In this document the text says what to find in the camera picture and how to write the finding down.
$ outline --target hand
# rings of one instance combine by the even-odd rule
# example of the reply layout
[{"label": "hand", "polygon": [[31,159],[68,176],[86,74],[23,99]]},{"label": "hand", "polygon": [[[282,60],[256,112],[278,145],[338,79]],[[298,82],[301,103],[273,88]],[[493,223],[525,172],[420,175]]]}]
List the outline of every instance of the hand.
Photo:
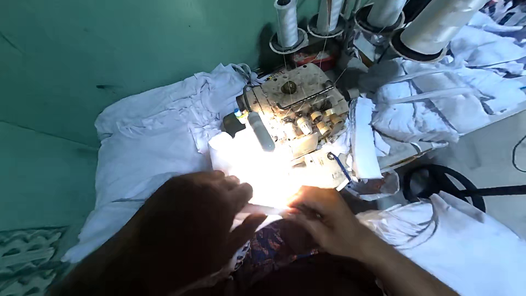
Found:
[{"label": "hand", "polygon": [[148,286],[163,293],[219,271],[265,220],[252,214],[230,231],[252,187],[221,171],[174,177],[125,227],[137,229],[137,254]]},{"label": "hand", "polygon": [[363,241],[374,234],[360,224],[338,191],[302,186],[292,198],[285,219],[302,225],[333,255],[362,256]]}]

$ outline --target fabric pile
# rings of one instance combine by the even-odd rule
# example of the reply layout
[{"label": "fabric pile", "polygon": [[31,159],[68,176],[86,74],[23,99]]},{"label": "fabric pile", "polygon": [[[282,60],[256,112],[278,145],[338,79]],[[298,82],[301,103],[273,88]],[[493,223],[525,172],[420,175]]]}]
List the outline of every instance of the fabric pile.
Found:
[{"label": "fabric pile", "polygon": [[401,142],[456,142],[492,115],[526,102],[523,84],[505,78],[526,74],[526,50],[516,38],[501,36],[522,29],[477,12],[440,62],[395,58],[371,67],[359,84],[376,105],[375,130]]},{"label": "fabric pile", "polygon": [[208,141],[254,78],[246,65],[219,64],[104,109],[95,122],[95,209],[62,261],[78,262],[101,246],[172,176],[210,170]]},{"label": "fabric pile", "polygon": [[526,290],[526,242],[448,193],[357,218],[460,295],[512,296]]}]

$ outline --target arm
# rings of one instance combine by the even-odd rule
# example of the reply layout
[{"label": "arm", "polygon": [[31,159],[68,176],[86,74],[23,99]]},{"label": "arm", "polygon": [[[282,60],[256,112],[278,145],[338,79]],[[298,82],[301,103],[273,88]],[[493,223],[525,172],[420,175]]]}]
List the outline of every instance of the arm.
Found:
[{"label": "arm", "polygon": [[394,295],[458,295],[360,224],[334,189],[302,187],[284,214],[327,252],[364,263]]},{"label": "arm", "polygon": [[230,231],[252,188],[220,171],[168,180],[65,279],[55,295],[167,295],[219,271],[266,218]]}]

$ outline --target thread spool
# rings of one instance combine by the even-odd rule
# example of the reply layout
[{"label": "thread spool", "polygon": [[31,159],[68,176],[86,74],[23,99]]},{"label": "thread spool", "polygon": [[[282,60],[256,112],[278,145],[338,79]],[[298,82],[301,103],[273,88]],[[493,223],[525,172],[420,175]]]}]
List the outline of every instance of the thread spool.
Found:
[{"label": "thread spool", "polygon": [[278,43],[281,47],[292,47],[298,42],[298,20],[296,0],[276,0],[278,13]]},{"label": "thread spool", "polygon": [[[423,58],[433,58],[441,51],[471,17],[484,6],[486,0],[432,0],[399,36],[402,45]],[[401,56],[406,52],[395,48]],[[420,61],[419,57],[409,57]]]},{"label": "thread spool", "polygon": [[394,25],[406,0],[375,0],[367,16],[367,22],[376,28],[386,28]]},{"label": "thread spool", "polygon": [[342,6],[343,0],[321,0],[316,23],[319,32],[328,33],[336,29]]}]

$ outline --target metal rod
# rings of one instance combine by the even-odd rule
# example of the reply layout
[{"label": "metal rod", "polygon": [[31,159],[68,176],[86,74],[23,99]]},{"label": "metal rod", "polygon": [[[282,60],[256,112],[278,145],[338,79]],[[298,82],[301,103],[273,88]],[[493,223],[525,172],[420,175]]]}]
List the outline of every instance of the metal rod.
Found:
[{"label": "metal rod", "polygon": [[304,102],[304,101],[306,101],[306,100],[310,100],[311,98],[317,97],[317,96],[319,96],[320,94],[326,93],[326,92],[328,92],[329,90],[331,90],[331,89],[334,88],[333,83],[330,82],[329,80],[327,80],[327,82],[325,82],[325,85],[326,85],[326,88],[325,88],[324,90],[322,90],[322,91],[320,91],[320,92],[317,92],[317,93],[315,93],[315,94],[313,94],[313,95],[309,95],[308,97],[303,98],[303,99],[301,99],[301,100],[299,100],[299,101],[297,101],[297,102],[295,102],[295,103],[292,103],[292,104],[287,105],[287,106],[285,106],[285,107],[282,107],[281,104],[279,104],[279,103],[277,103],[276,105],[278,105],[278,108],[280,108],[281,110],[286,110],[286,109],[289,109],[289,108],[291,108],[292,106],[294,106],[294,105],[296,105],[296,104],[299,104],[299,103]]}]

